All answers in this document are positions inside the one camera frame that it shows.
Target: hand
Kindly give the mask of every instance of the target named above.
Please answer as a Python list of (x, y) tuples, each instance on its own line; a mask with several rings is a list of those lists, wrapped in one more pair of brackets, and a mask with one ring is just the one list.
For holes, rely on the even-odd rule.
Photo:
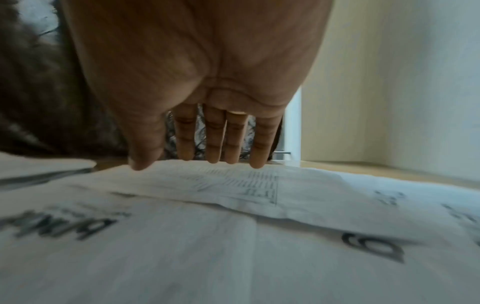
[(193, 158), (197, 104), (203, 104), (212, 163), (220, 158), (224, 134), (225, 160), (238, 161), (247, 114), (256, 117), (250, 165), (260, 168), (315, 59), (332, 0), (63, 5), (86, 80), (127, 138), (134, 169), (160, 157), (169, 109), (179, 158)]

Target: finger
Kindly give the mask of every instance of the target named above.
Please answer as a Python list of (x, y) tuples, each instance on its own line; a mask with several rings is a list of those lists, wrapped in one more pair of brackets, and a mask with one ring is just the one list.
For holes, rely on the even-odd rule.
[(165, 145), (164, 115), (151, 115), (128, 121), (117, 121), (128, 141), (128, 164), (133, 170), (143, 170), (158, 160)]
[(225, 133), (225, 111), (203, 105), (205, 117), (206, 151), (205, 158), (215, 164), (220, 160)]
[(197, 112), (197, 104), (179, 104), (171, 111), (175, 125), (176, 151), (179, 159), (192, 160), (195, 156)]
[(259, 169), (266, 164), (281, 120), (282, 116), (255, 120), (255, 137), (250, 151), (252, 168)]
[(224, 156), (225, 162), (229, 164), (235, 164), (239, 161), (248, 119), (249, 116), (247, 114), (226, 113)]

